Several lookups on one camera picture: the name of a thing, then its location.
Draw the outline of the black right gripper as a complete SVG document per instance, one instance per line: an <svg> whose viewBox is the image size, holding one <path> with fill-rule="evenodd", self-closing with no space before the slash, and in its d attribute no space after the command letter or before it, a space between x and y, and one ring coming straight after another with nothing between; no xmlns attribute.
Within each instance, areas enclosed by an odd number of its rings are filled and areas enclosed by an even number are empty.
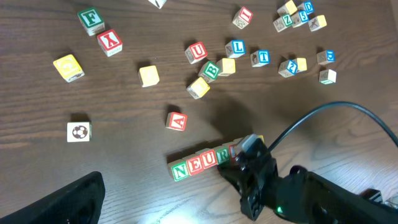
<svg viewBox="0 0 398 224"><path fill-rule="evenodd" d="M276 185L279 178L276 159L271 152L272 143L267 147L257 139L246 151L236 157L238 166L218 166L220 175L241 195L241 211L249 219L258 219L264 207L276 209Z"/></svg>

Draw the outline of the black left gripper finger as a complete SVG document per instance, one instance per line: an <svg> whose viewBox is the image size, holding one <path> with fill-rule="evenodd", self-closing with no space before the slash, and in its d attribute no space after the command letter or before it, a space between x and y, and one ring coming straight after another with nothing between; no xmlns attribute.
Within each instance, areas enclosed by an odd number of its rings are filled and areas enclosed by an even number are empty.
<svg viewBox="0 0 398 224"><path fill-rule="evenodd" d="M1 218L1 223L98 223L105 196L103 176L94 171Z"/></svg>

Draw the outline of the green R wooden block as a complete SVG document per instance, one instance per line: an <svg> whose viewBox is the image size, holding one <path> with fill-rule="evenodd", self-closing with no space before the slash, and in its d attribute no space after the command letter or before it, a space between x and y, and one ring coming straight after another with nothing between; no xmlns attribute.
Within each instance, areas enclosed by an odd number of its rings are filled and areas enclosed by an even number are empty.
<svg viewBox="0 0 398 224"><path fill-rule="evenodd" d="M213 148L216 153L216 159L218 161L218 165L224 164L230 161L229 150L226 146L217 146Z"/></svg>

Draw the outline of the red E wooden block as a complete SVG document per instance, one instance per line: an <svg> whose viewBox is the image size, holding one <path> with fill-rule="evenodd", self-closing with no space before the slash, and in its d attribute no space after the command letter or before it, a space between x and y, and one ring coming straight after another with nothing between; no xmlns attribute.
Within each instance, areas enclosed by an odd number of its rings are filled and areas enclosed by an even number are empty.
<svg viewBox="0 0 398 224"><path fill-rule="evenodd" d="M199 155L192 154L182 158L187 165L188 173L190 176L197 175L205 170L202 159Z"/></svg>

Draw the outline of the green N wooden block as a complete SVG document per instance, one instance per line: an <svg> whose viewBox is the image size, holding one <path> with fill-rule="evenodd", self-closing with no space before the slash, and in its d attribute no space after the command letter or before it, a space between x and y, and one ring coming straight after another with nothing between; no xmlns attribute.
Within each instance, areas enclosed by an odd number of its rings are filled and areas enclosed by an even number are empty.
<svg viewBox="0 0 398 224"><path fill-rule="evenodd" d="M187 169L187 164L182 159L170 162L167 165L169 167L170 176L175 182L181 181L190 176Z"/></svg>

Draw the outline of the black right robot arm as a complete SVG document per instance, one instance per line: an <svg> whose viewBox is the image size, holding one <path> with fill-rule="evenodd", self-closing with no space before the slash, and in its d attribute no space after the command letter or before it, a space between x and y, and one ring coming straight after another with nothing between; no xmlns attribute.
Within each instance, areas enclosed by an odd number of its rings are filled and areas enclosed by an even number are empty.
<svg viewBox="0 0 398 224"><path fill-rule="evenodd" d="M280 177L261 140L219 172L240 194L241 212L257 220L264 208L292 223L397 223L397 210L353 194L302 166Z"/></svg>

